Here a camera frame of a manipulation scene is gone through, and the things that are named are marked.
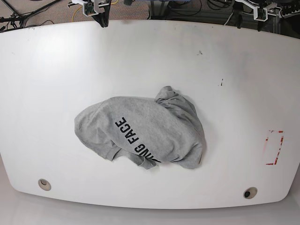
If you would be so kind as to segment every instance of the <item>cloth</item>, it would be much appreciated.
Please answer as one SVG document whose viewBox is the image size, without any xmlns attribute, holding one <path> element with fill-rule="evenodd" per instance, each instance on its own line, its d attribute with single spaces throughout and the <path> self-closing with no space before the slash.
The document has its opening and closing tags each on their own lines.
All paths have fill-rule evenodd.
<svg viewBox="0 0 300 225">
<path fill-rule="evenodd" d="M 126 156 L 145 169 L 157 162 L 194 169 L 204 140 L 194 105 L 170 86 L 155 101 L 113 97 L 86 108 L 75 118 L 75 134 L 99 156 Z"/>
</svg>

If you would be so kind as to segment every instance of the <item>gray t-shirt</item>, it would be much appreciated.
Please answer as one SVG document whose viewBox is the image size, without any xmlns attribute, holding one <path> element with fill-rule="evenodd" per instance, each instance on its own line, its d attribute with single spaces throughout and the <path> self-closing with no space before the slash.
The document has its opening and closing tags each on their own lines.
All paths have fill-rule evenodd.
<svg viewBox="0 0 300 225">
<path fill-rule="evenodd" d="M 146 169 L 157 162 L 194 169 L 204 141 L 194 105 L 170 86 L 155 101 L 113 97 L 92 105 L 75 118 L 75 133 L 101 157 L 126 156 Z"/>
</svg>

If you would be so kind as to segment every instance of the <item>yellow cable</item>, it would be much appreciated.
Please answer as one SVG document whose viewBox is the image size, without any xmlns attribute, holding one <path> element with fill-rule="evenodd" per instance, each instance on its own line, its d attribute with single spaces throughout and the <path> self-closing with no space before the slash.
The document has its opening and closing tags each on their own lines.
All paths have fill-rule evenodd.
<svg viewBox="0 0 300 225">
<path fill-rule="evenodd" d="M 75 16 L 75 14 L 78 12 L 78 10 L 79 9 L 81 9 L 82 8 L 82 6 L 80 6 L 74 13 L 73 13 L 73 16 L 72 16 L 72 22 L 74 22 L 74 16 Z"/>
<path fill-rule="evenodd" d="M 117 0 L 116 2 L 111 3 L 111 5 L 117 4 L 119 2 L 119 0 Z"/>
<path fill-rule="evenodd" d="M 113 2 L 113 3 L 111 3 L 111 5 L 114 5 L 114 4 L 117 4 L 119 2 L 119 0 L 117 0 L 117 1 L 115 1 L 115 2 Z M 74 13 L 73 13 L 73 16 L 72 16 L 72 22 L 74 22 L 74 16 L 75 16 L 75 14 L 78 12 L 78 10 L 79 9 L 81 9 L 82 8 L 82 6 L 80 6 Z"/>
</svg>

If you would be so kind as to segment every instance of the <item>white table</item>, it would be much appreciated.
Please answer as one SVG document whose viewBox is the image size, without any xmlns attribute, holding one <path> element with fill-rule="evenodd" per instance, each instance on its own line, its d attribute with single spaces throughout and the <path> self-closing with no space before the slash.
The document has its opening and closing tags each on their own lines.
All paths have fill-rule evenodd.
<svg viewBox="0 0 300 225">
<path fill-rule="evenodd" d="M 300 162 L 299 40 L 202 23 L 111 21 L 107 29 L 78 22 L 3 33 L 0 49 L 0 152 L 16 190 L 157 209 L 287 195 Z M 110 162 L 75 136 L 74 117 L 85 107 L 113 96 L 154 98 L 166 85 L 196 106 L 207 142 L 198 169 Z M 278 161 L 266 165 L 275 163 L 281 135 Z M 258 189 L 251 200 L 243 197 L 249 187 Z"/>
</svg>

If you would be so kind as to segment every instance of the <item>gray carpet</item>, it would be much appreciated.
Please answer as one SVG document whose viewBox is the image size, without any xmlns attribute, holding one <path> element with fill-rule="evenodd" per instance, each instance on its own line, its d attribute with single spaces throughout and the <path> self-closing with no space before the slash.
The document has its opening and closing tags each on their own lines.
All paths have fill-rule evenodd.
<svg viewBox="0 0 300 225">
<path fill-rule="evenodd" d="M 13 6 L 18 13 L 27 13 L 31 12 L 43 5 L 46 5 L 53 0 L 42 0 L 42 1 L 30 1 L 30 0 L 7 0 Z M 68 2 L 71 0 L 62 0 L 59 3 L 51 6 L 47 11 L 42 12 L 32 18 L 30 18 L 26 26 L 29 25 L 40 25 L 46 20 L 52 20 L 54 23 L 68 23 L 72 21 L 72 15 L 76 9 L 80 6 L 72 6 L 68 8 Z M 133 2 L 131 6 L 125 6 L 123 4 L 124 0 L 120 0 L 117 4 L 112 5 L 110 11 L 110 20 L 143 20 L 147 19 L 148 17 L 148 5 L 147 2 L 144 0 L 136 0 Z M 208 9 L 206 0 L 202 1 L 202 9 Z M 195 10 L 200 8 L 200 0 L 191 0 L 190 3 L 181 6 L 181 8 L 193 8 Z M 5 6 L 3 2 L 0 1 L 0 17 L 9 17 L 11 15 L 11 11 Z M 90 17 L 86 17 L 82 14 L 82 11 L 79 10 L 74 18 L 74 21 L 88 21 L 92 20 Z"/>
</svg>

